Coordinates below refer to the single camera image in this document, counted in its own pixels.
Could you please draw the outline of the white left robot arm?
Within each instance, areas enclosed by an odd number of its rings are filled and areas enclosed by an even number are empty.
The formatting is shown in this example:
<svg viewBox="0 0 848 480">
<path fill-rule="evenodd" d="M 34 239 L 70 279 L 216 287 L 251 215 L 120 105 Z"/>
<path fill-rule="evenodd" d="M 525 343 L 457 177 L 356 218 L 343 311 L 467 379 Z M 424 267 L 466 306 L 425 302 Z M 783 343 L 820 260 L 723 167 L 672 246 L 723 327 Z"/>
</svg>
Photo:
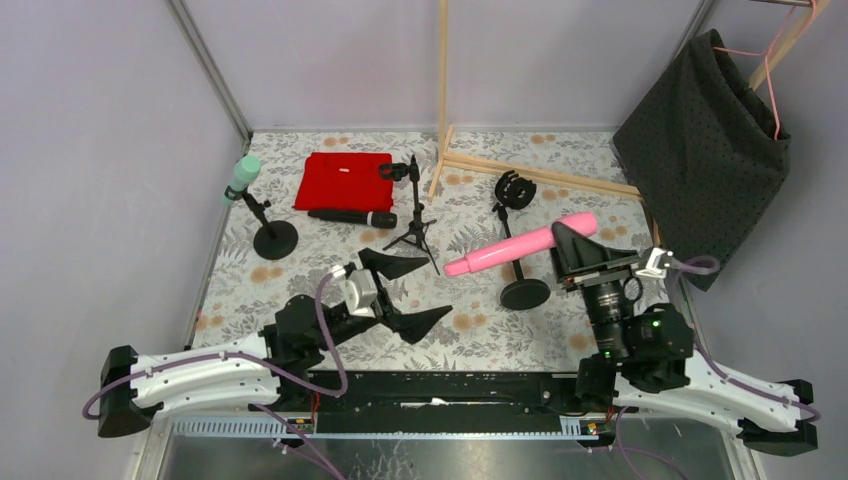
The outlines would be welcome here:
<svg viewBox="0 0 848 480">
<path fill-rule="evenodd" d="M 98 437 L 119 438 L 184 411 L 269 406 L 309 393 L 343 396 L 350 380 L 339 345 L 377 325 L 414 345 L 453 309 L 404 313 L 393 305 L 382 282 L 412 273 L 427 258 L 369 248 L 358 257 L 331 267 L 314 295 L 292 297 L 258 332 L 171 354 L 141 355 L 130 345 L 111 349 L 83 417 L 96 422 Z"/>
</svg>

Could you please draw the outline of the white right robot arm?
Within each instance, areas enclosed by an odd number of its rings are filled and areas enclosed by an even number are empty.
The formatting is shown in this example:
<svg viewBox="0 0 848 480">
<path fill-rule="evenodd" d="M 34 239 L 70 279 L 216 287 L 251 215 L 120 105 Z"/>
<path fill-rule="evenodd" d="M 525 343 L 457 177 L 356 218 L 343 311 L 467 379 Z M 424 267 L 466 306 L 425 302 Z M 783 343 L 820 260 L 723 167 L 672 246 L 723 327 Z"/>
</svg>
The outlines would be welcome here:
<svg viewBox="0 0 848 480">
<path fill-rule="evenodd" d="M 674 305 L 634 310 L 629 283 L 686 269 L 674 254 L 653 248 L 608 248 L 556 222 L 553 265 L 564 289 L 580 293 L 597 353 L 580 361 L 574 395 L 584 403 L 658 410 L 707 424 L 749 449 L 792 457 L 817 449 L 809 382 L 762 381 L 721 367 L 698 346 L 694 329 Z"/>
</svg>

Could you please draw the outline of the round-base mic stand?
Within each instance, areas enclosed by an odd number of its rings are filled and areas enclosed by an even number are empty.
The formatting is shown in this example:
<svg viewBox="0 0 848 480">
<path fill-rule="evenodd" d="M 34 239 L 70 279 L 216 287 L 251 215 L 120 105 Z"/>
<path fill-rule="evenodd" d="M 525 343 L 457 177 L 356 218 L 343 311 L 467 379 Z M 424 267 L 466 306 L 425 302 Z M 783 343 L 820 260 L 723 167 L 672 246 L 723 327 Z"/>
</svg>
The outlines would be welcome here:
<svg viewBox="0 0 848 480">
<path fill-rule="evenodd" d="M 509 210 L 522 210 L 533 200 L 536 194 L 536 185 L 521 177 L 515 170 L 509 170 L 502 174 L 494 188 L 496 204 L 492 211 L 498 215 L 501 221 L 504 235 L 507 239 L 512 237 L 509 227 Z M 500 305 L 512 311 L 525 311 L 544 304 L 550 297 L 550 288 L 539 279 L 527 279 L 524 277 L 521 262 L 514 260 L 512 270 L 515 280 L 506 285 L 500 293 Z"/>
<path fill-rule="evenodd" d="M 293 224 L 284 220 L 269 221 L 265 210 L 271 206 L 266 200 L 259 202 L 246 189 L 236 191 L 227 187 L 224 193 L 225 200 L 243 200 L 254 217 L 260 222 L 261 227 L 253 237 L 253 249 L 263 259 L 280 260 L 289 256 L 297 246 L 298 232 Z"/>
</svg>

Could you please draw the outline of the pink microphone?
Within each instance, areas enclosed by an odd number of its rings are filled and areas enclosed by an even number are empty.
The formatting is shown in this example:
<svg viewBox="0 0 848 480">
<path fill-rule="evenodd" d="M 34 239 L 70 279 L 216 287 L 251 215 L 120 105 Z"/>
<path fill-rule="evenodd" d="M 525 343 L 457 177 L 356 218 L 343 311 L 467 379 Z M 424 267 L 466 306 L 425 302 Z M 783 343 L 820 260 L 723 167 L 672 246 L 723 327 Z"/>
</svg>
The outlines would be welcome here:
<svg viewBox="0 0 848 480">
<path fill-rule="evenodd" d="M 553 227 L 562 224 L 580 235 L 592 236 L 597 232 L 598 221 L 591 212 L 566 215 L 544 226 L 486 246 L 444 265 L 448 277 L 477 273 L 501 264 L 520 260 L 526 256 L 554 247 Z"/>
</svg>

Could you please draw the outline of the mint green microphone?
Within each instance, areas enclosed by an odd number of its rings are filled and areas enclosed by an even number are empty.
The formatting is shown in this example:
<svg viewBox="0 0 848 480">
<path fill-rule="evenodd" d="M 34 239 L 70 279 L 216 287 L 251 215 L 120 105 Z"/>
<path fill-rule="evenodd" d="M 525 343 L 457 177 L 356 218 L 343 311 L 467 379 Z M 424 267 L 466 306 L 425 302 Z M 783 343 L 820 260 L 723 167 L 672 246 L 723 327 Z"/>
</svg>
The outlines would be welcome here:
<svg viewBox="0 0 848 480">
<path fill-rule="evenodd" d="M 236 163 L 231 179 L 224 190 L 222 198 L 224 205 L 232 205 L 243 196 L 249 185 L 258 178 L 261 166 L 261 160 L 253 155 L 246 155 Z"/>
</svg>

